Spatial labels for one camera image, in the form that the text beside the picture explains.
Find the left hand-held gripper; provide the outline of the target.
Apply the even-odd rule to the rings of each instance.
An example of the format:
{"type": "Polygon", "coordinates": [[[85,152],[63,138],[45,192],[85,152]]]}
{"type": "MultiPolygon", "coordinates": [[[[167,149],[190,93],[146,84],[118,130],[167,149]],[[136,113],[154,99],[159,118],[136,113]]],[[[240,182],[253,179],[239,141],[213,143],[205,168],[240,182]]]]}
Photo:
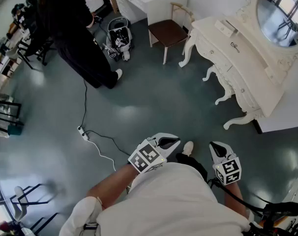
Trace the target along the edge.
{"type": "Polygon", "coordinates": [[[130,155],[128,162],[143,174],[154,171],[167,162],[167,157],[179,146],[180,138],[169,133],[157,133],[143,140],[130,155]]]}

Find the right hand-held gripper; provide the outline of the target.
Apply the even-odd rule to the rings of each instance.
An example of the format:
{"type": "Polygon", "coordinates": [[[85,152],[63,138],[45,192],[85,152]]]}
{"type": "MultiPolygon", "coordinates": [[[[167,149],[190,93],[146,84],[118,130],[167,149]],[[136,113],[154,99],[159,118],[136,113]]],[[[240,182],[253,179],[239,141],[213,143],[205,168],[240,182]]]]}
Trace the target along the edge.
{"type": "Polygon", "coordinates": [[[213,161],[215,176],[223,185],[237,182],[241,178],[241,165],[239,158],[232,148],[222,142],[210,142],[209,149],[213,161]]]}

